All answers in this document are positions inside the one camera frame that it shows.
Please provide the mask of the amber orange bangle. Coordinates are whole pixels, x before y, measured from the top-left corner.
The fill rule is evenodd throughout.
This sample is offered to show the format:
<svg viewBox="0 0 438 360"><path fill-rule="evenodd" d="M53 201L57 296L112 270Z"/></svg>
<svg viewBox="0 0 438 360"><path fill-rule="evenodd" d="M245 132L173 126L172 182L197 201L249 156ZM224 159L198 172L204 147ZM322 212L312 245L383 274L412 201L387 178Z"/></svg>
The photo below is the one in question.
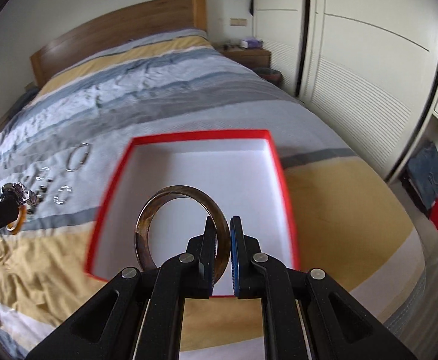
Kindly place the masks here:
<svg viewBox="0 0 438 360"><path fill-rule="evenodd" d="M17 235L20 230L23 227L23 224L25 223L27 217L27 208L25 205L20 206L19 214L17 219L6 225L5 229L8 231L11 235Z"/></svg>

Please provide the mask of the dark brown bangle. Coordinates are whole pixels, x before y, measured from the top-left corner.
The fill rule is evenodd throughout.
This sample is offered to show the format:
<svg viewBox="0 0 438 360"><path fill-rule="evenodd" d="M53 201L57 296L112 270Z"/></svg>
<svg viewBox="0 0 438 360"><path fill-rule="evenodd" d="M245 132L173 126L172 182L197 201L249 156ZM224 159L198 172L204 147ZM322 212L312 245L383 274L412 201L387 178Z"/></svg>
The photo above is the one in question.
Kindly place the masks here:
<svg viewBox="0 0 438 360"><path fill-rule="evenodd" d="M180 198L196 201L212 219L217 240L213 268L213 283L216 284L225 273L230 259L232 242L229 225L219 205L208 194L187 185L171 185L160 189L141 209L134 232L134 250L138 269L140 272L149 272L157 267L151 256L148 240L151 223L162 206Z"/></svg>

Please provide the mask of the red jewelry box white inside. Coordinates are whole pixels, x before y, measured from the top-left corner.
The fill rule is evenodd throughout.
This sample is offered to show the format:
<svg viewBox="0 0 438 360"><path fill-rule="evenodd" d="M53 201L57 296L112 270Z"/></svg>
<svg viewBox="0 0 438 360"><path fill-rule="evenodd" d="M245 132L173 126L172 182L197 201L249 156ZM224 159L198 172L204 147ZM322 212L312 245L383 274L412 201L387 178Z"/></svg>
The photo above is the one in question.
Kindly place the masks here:
<svg viewBox="0 0 438 360"><path fill-rule="evenodd" d="M109 281L136 267L134 232L141 209L172 185L199 189L226 217L240 217L246 235L287 267L300 267L291 199L267 130L212 130L135 137L102 199L85 273Z"/></svg>

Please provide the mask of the striped blue yellow bedspread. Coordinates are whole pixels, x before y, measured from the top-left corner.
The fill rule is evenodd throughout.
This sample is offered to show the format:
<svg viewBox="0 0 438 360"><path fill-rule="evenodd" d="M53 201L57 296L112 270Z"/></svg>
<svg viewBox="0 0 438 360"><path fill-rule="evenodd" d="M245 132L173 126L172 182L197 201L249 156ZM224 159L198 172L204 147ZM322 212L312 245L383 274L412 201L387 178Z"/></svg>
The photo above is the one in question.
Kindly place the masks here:
<svg viewBox="0 0 438 360"><path fill-rule="evenodd" d="M300 265L319 265L403 333L424 294L418 232L379 175L290 95L187 28L92 55L51 78L0 133L0 187L47 185L16 236L0 230L0 349L23 359L101 287L85 256L134 137L265 129L278 150Z"/></svg>

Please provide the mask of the folded blue jeans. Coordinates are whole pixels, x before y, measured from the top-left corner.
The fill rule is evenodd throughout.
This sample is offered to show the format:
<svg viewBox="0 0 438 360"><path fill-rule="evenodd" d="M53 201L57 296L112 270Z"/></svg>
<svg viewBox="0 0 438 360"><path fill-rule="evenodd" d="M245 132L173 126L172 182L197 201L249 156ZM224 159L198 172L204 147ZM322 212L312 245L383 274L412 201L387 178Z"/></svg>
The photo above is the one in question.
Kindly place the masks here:
<svg viewBox="0 0 438 360"><path fill-rule="evenodd" d="M400 181L416 207L427 214L438 199L438 151L433 141L409 159Z"/></svg>

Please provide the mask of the dark waste bin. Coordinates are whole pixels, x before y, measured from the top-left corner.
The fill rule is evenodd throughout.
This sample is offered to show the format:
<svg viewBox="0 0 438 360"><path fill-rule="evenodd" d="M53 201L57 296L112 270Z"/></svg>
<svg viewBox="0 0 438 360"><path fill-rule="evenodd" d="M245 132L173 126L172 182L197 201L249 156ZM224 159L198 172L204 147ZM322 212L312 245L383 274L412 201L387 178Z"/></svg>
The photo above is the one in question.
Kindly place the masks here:
<svg viewBox="0 0 438 360"><path fill-rule="evenodd" d="M254 68L253 71L259 76L260 78L268 81L269 83L279 86L283 80L282 73L278 70L272 69L270 67L257 67Z"/></svg>

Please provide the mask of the wooden headboard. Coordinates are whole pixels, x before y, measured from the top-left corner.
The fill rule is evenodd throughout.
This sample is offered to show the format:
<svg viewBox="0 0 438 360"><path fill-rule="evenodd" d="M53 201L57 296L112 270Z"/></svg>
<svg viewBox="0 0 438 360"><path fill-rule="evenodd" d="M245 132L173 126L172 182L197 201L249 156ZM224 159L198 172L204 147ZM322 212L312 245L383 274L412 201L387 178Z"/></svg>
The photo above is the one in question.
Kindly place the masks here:
<svg viewBox="0 0 438 360"><path fill-rule="evenodd" d="M31 55L38 87L56 73L112 47L185 28L208 30L207 0L152 0L114 10L50 41Z"/></svg>

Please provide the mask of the white sliding wardrobe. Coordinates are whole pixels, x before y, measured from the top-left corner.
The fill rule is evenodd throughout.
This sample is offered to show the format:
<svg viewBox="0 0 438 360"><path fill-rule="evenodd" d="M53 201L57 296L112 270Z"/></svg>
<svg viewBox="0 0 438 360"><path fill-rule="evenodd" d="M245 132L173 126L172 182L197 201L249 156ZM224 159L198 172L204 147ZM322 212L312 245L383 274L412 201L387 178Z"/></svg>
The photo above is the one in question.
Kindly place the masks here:
<svg viewBox="0 0 438 360"><path fill-rule="evenodd" d="M385 180L406 164L438 92L438 0L253 0L283 88Z"/></svg>

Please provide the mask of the wooden nightstand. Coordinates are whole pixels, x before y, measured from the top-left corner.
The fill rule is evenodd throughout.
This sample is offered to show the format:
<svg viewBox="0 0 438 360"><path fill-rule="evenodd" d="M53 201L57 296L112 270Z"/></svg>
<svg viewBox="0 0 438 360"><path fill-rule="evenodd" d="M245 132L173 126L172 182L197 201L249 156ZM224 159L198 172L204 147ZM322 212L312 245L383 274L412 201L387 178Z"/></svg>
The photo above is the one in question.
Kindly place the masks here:
<svg viewBox="0 0 438 360"><path fill-rule="evenodd" d="M223 56L249 69L270 67L271 53L266 49L242 49L227 44L215 45L214 48Z"/></svg>

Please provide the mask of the purple tissue box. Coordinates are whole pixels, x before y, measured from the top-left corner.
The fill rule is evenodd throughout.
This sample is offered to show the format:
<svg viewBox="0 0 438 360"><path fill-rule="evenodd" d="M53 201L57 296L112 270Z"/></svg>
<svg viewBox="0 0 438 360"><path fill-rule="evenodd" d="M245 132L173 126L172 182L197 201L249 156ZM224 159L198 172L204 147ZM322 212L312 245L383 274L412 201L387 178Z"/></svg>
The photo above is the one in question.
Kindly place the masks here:
<svg viewBox="0 0 438 360"><path fill-rule="evenodd" d="M239 47L245 50L260 50L263 48L263 41L255 37L245 37L240 40Z"/></svg>

